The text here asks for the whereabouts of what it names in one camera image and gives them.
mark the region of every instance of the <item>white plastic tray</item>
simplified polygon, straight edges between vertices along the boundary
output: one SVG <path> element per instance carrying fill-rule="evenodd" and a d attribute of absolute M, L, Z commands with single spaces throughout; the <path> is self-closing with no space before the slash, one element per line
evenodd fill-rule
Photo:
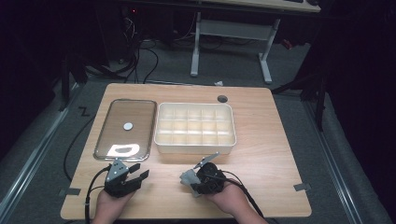
<path fill-rule="evenodd" d="M 229 154 L 236 144 L 233 111 L 225 104 L 162 103 L 154 142 L 161 153 Z"/>

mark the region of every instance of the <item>hand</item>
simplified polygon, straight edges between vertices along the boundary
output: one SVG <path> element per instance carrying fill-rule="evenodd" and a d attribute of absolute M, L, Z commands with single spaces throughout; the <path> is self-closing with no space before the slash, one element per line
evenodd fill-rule
<path fill-rule="evenodd" d="M 123 208 L 134 196 L 134 192 L 121 198 L 111 197 L 104 190 L 100 191 L 96 202 L 96 214 L 92 224 L 111 224 L 122 213 Z"/>
<path fill-rule="evenodd" d="M 205 194 L 204 197 L 214 203 L 222 212 L 232 215 L 239 224 L 267 224 L 250 207 L 244 191 L 235 184 L 226 181 L 222 192 Z"/>

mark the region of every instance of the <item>transparent tray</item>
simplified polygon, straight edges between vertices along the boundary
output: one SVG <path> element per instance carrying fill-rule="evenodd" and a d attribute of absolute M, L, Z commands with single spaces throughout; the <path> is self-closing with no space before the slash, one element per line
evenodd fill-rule
<path fill-rule="evenodd" d="M 157 104 L 153 101 L 113 101 L 93 156 L 97 160 L 146 160 L 151 148 L 156 109 Z"/>
<path fill-rule="evenodd" d="M 154 142 L 161 153 L 229 154 L 236 144 L 233 111 L 225 104 L 162 103 Z"/>

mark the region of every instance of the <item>gray carpet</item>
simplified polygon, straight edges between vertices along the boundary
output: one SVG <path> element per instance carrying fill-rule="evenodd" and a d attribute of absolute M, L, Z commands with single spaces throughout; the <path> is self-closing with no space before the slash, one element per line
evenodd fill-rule
<path fill-rule="evenodd" d="M 260 43 L 245 46 L 254 51 Z M 214 85 L 222 81 L 224 86 L 246 86 L 276 88 L 291 81 L 309 46 L 300 46 L 294 49 L 284 49 L 274 45 L 268 63 L 273 75 L 273 84 L 266 85 L 263 82 L 262 73 L 256 53 L 244 51 L 231 51 L 233 45 L 223 45 L 219 49 L 202 50 L 200 74 L 198 77 L 190 77 L 191 46 L 172 48 L 157 44 L 154 50 L 159 56 L 158 66 L 148 78 L 148 83 L 176 82 L 197 85 Z M 143 81 L 146 74 L 156 63 L 156 57 L 148 50 L 140 52 L 140 62 L 137 67 L 139 82 Z M 64 157 L 70 144 L 81 128 L 94 116 L 106 85 L 114 80 L 100 77 L 90 77 L 88 83 L 78 88 L 80 93 L 75 101 L 68 107 L 68 113 L 60 128 L 49 143 L 46 157 L 35 172 L 28 188 L 22 194 L 15 209 L 9 216 L 8 223 L 65 223 L 60 217 L 60 211 L 64 202 L 64 196 L 60 195 L 62 189 L 67 189 L 70 182 L 64 174 Z M 134 74 L 129 82 L 135 81 Z M 312 206 L 312 215 L 304 218 L 277 218 L 279 223 L 349 223 L 345 208 L 340 201 L 337 190 L 334 187 L 332 177 L 323 157 L 322 144 L 318 140 L 316 129 L 311 124 L 311 117 L 304 109 L 304 103 L 300 102 L 294 91 L 287 94 L 276 95 L 278 108 L 287 137 L 290 141 L 291 150 L 296 160 L 302 180 L 312 187 L 307 192 Z M 362 223 L 391 223 L 382 205 L 377 200 L 370 183 L 361 170 L 351 152 L 344 134 L 339 127 L 336 116 L 328 104 L 324 114 L 325 135 L 328 138 L 333 155 L 339 164 L 347 184 L 360 209 Z M 1 191 L 3 199 L 8 189 L 28 161 L 29 156 L 35 151 L 43 134 L 53 123 L 59 114 L 60 97 L 54 100 L 46 110 L 26 130 L 20 141 L 15 145 L 7 157 L 2 160 L 0 167 Z M 82 116 L 82 107 L 86 108 Z M 78 136 L 76 142 L 70 148 L 66 160 L 66 170 L 70 175 L 75 172 L 79 155 L 84 147 L 89 134 L 90 123 Z M 158 223 L 175 223 L 172 220 L 162 220 Z"/>

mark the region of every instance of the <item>dark background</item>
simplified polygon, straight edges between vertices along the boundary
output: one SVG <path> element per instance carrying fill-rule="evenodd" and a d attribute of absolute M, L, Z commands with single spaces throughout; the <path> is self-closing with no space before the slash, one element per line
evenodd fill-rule
<path fill-rule="evenodd" d="M 288 39 L 293 45 L 314 44 L 296 79 L 317 71 L 329 72 L 327 92 L 337 117 L 379 199 L 395 221 L 395 1 L 320 3 L 323 15 L 348 15 L 352 20 L 319 24 L 286 18 L 276 42 Z M 120 15 L 115 5 L 105 13 L 103 6 L 83 2 L 2 1 L 0 10 L 3 158 L 54 97 L 52 87 L 62 74 L 66 54 L 78 53 L 107 65 L 125 52 L 110 44 L 110 37 L 122 38 L 118 27 L 110 30 L 106 26 L 107 21 L 117 20 Z M 159 9 L 139 13 L 141 32 L 169 45 L 176 37 L 173 30 L 186 31 L 190 24 L 185 21 L 193 15 Z M 250 20 L 261 22 L 254 17 Z M 308 82 L 301 88 L 310 85 L 317 83 Z"/>

